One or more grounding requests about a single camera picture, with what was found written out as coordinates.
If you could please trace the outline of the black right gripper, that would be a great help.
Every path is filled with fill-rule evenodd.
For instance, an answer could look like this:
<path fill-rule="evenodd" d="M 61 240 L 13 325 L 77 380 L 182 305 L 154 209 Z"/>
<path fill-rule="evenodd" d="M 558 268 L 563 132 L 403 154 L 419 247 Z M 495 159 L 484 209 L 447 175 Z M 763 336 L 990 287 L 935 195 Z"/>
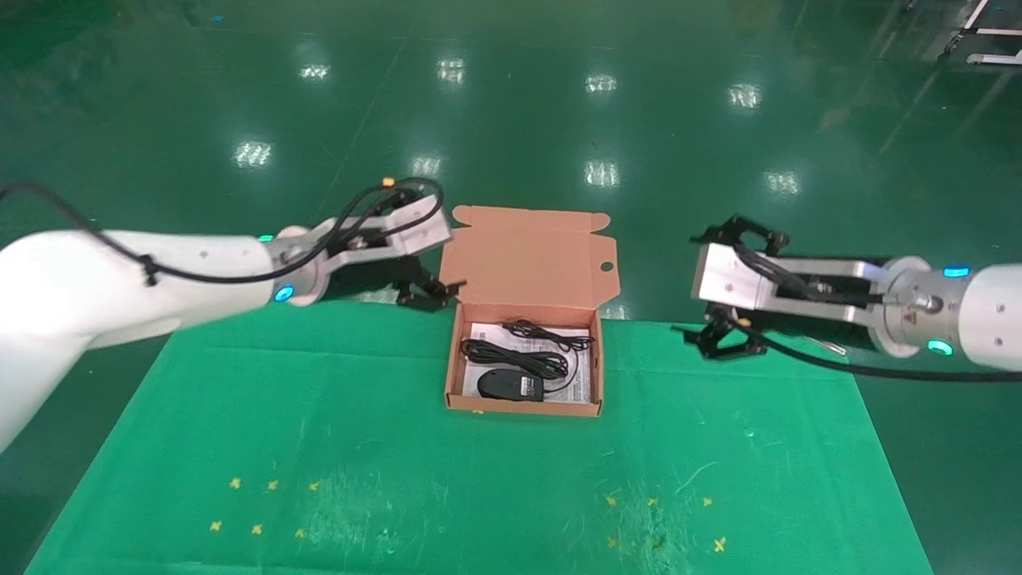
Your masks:
<path fill-rule="evenodd" d="M 776 257 L 778 253 L 790 244 L 786 233 L 769 229 L 743 215 L 731 215 L 718 225 L 712 225 L 705 232 L 691 236 L 691 244 L 725 244 L 743 245 L 745 234 L 752 234 L 764 241 L 764 254 Z M 815 258 L 788 257 L 787 270 L 797 276 L 831 276 L 831 277 L 879 277 L 887 259 L 855 259 L 855 258 Z M 751 323 L 739 316 L 734 308 L 708 308 L 704 314 L 705 324 L 701 330 L 680 328 L 680 334 L 687 345 L 693 346 L 703 360 L 731 361 L 750 358 L 766 353 L 766 340 L 751 330 Z M 723 346 L 722 342 L 733 334 L 741 332 L 745 339 L 741 343 L 731 343 Z"/>

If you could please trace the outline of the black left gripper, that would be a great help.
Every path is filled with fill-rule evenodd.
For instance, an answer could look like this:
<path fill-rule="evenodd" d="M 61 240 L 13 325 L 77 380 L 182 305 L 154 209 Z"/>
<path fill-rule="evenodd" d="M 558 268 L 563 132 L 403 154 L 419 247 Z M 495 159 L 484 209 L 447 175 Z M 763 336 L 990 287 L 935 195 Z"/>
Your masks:
<path fill-rule="evenodd" d="M 401 184 L 384 187 L 381 210 L 394 211 L 416 203 L 425 196 L 424 184 Z M 397 290 L 394 304 L 419 312 L 438 312 L 448 307 L 467 281 L 444 284 L 432 276 L 409 280 L 416 269 L 415 257 L 349 263 L 330 274 L 324 299 L 349 299 L 364 292 Z"/>

